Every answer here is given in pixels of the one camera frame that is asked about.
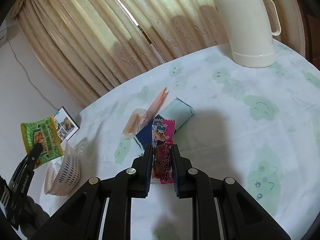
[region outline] snack bag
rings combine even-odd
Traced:
[[[35,169],[48,161],[63,156],[52,116],[38,122],[22,123],[21,134],[27,154],[31,152],[36,143],[42,144],[43,150],[36,161]]]
[[[152,124],[152,145],[154,163],[151,184],[173,183],[170,149],[175,131],[174,120],[154,119]]]

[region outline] perforated basket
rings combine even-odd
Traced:
[[[80,179],[80,162],[73,148],[66,143],[63,162],[58,173],[49,162],[44,182],[44,193],[58,196],[68,195]]]

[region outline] thermos base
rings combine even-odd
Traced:
[[[251,56],[232,52],[233,60],[244,67],[262,68],[268,67],[276,62],[276,54],[272,52],[266,55]]]

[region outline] white thermos jug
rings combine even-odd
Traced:
[[[246,67],[266,67],[276,61],[272,35],[281,33],[274,6],[276,32],[271,26],[263,0],[213,0],[226,30],[233,59]]]

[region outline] curtain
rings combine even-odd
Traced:
[[[228,42],[213,0],[121,0],[166,61]],[[279,39],[304,56],[302,17],[297,0],[274,0],[283,33]],[[273,10],[266,4],[271,25]]]
[[[24,0],[16,18],[44,68],[82,107],[160,64],[117,0]]]

